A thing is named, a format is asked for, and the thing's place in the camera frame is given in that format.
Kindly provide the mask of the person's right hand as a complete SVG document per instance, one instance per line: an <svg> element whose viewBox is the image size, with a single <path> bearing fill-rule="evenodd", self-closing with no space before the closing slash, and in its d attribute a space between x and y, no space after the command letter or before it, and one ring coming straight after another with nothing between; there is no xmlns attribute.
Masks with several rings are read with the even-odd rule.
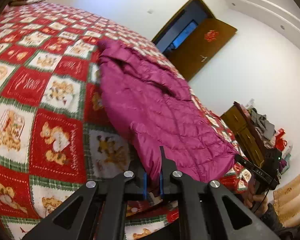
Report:
<svg viewBox="0 0 300 240"><path fill-rule="evenodd" d="M257 217L262 217L268 210L268 199L264 194L255 193L255 182L249 181L248 189L243 194L243 204L252 209L256 206L258 209L255 211Z"/></svg>

